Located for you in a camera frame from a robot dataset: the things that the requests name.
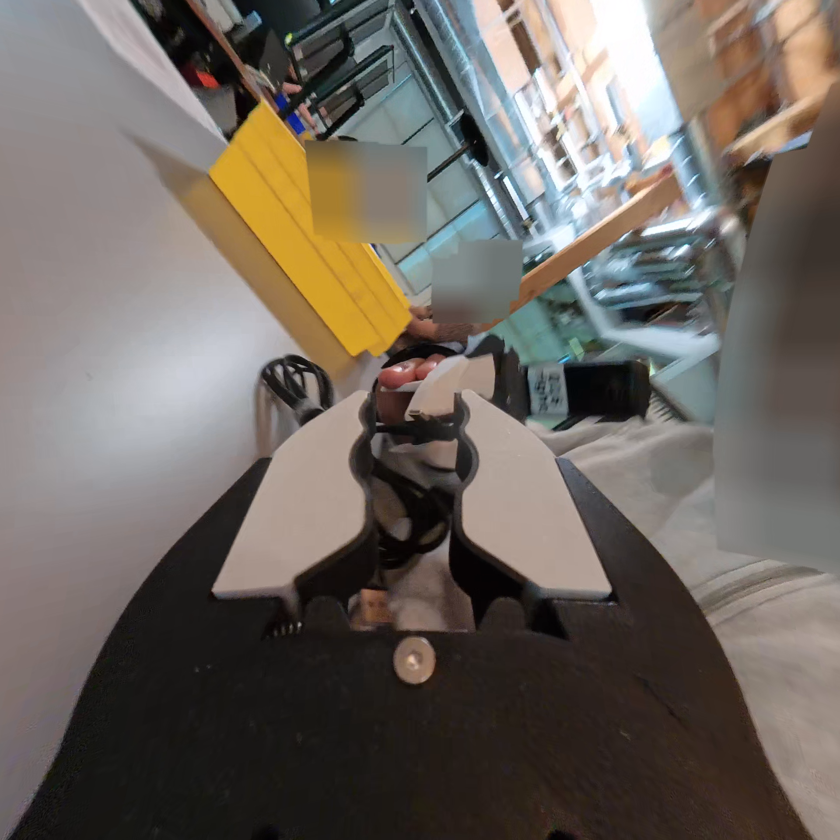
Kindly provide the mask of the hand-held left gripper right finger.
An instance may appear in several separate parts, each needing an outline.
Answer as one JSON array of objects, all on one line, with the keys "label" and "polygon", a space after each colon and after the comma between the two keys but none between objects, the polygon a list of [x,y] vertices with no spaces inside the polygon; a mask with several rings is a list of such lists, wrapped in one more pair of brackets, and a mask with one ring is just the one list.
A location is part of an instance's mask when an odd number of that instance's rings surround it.
[{"label": "hand-held left gripper right finger", "polygon": [[605,600],[613,588],[550,448],[474,391],[455,407],[457,540],[527,592]]}]

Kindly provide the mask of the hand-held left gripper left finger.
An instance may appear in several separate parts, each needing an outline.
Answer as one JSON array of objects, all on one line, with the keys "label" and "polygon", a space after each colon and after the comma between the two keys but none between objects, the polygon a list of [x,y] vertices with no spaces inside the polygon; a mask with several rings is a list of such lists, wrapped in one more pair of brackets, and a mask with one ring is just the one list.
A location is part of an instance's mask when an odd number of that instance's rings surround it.
[{"label": "hand-held left gripper left finger", "polygon": [[375,400],[357,391],[271,457],[213,584],[220,600],[348,601],[377,566],[370,479]]}]

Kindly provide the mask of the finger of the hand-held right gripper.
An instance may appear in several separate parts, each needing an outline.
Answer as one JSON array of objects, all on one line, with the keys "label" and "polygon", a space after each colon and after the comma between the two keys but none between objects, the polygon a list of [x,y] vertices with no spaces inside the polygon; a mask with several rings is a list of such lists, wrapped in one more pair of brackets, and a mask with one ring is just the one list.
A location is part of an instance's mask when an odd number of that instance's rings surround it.
[{"label": "finger of the hand-held right gripper", "polygon": [[497,365],[493,354],[463,357],[458,392],[472,391],[481,397],[493,397],[496,390]]},{"label": "finger of the hand-held right gripper", "polygon": [[464,372],[464,363],[438,363],[417,385],[405,410],[405,420],[427,421],[453,415],[455,394]]}]

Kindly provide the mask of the person's right forearm grey sleeve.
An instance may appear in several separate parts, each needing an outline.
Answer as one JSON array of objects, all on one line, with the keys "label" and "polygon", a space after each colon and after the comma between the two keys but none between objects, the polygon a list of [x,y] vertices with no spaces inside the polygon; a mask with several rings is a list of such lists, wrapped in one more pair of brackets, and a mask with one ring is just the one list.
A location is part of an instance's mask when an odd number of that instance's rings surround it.
[{"label": "person's right forearm grey sleeve", "polygon": [[583,422],[563,431],[527,421],[527,428],[606,495],[644,490],[680,499],[712,478],[713,432],[708,426],[636,418]]}]

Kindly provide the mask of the person's right hand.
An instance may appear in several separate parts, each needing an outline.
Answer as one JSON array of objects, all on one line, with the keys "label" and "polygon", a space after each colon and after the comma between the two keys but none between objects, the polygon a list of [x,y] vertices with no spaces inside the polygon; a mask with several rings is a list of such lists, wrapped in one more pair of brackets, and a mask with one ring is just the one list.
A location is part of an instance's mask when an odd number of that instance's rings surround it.
[{"label": "person's right hand", "polygon": [[424,381],[446,358],[443,354],[435,353],[426,358],[404,360],[380,371],[376,386],[380,421],[386,425],[403,422],[414,393],[400,392],[398,389]]}]

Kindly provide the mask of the wooden beam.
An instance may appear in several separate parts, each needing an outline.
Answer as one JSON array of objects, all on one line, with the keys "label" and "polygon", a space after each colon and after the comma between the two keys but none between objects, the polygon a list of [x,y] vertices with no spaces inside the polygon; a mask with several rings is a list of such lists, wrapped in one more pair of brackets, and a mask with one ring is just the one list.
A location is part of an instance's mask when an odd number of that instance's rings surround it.
[{"label": "wooden beam", "polygon": [[643,188],[637,190],[627,203],[527,273],[521,279],[518,297],[508,310],[500,318],[482,323],[481,327],[495,327],[560,283],[571,272],[612,247],[621,237],[643,228],[650,219],[679,201],[682,194],[674,166],[665,164],[656,175],[643,179]]}]

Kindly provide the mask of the black floor lamp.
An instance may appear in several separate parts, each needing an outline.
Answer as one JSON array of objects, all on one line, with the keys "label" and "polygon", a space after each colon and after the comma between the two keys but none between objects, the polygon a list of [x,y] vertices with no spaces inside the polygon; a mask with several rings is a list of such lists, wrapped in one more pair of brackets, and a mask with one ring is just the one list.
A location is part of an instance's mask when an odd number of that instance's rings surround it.
[{"label": "black floor lamp", "polygon": [[467,156],[479,167],[485,168],[489,164],[490,154],[487,142],[475,119],[467,112],[462,112],[456,121],[456,128],[460,132],[461,145],[448,158],[442,161],[427,175],[427,183],[433,181],[459,159]]}]

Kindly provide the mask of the yellow plastic bin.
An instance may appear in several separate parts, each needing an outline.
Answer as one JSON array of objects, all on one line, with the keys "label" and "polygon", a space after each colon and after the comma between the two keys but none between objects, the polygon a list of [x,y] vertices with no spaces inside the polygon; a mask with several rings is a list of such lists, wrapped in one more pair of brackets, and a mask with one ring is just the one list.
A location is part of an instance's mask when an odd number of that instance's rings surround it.
[{"label": "yellow plastic bin", "polygon": [[408,299],[371,245],[315,234],[303,144],[272,106],[251,110],[209,175],[349,355],[394,344]]}]

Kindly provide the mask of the person's grey sweatshirt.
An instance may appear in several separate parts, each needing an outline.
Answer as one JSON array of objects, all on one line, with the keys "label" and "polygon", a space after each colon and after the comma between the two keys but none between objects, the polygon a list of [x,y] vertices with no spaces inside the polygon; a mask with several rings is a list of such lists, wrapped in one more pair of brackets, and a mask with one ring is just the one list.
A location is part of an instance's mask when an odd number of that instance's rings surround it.
[{"label": "person's grey sweatshirt", "polygon": [[721,641],[774,771],[811,834],[839,838],[838,577],[719,549],[698,465],[650,480],[675,503],[654,543]]}]

